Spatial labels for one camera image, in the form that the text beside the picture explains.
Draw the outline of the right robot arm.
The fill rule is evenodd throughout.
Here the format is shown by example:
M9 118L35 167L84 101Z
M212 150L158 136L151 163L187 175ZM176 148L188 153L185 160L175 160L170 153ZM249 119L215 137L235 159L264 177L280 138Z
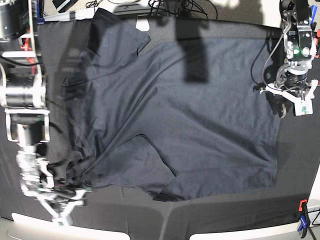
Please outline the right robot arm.
M45 69L37 50L38 9L36 0L0 3L0 41L17 41L19 46L0 53L0 104L7 139L19 147L16 162L23 194L36 198L55 224L70 226L71 213L85 204L87 189L67 187L56 175L58 163L38 151L50 141L51 125Z

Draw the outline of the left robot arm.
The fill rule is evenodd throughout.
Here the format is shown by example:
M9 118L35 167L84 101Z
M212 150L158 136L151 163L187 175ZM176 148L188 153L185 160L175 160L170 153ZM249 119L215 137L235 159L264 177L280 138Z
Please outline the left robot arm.
M312 62L319 57L320 33L315 32L317 8L306 0L281 0L279 2L282 32L274 50L283 44L284 63L278 68L275 79L264 81L261 93L275 98L278 116L286 116L288 105L293 105L295 116L313 114L314 92L320 85L317 79L308 79Z

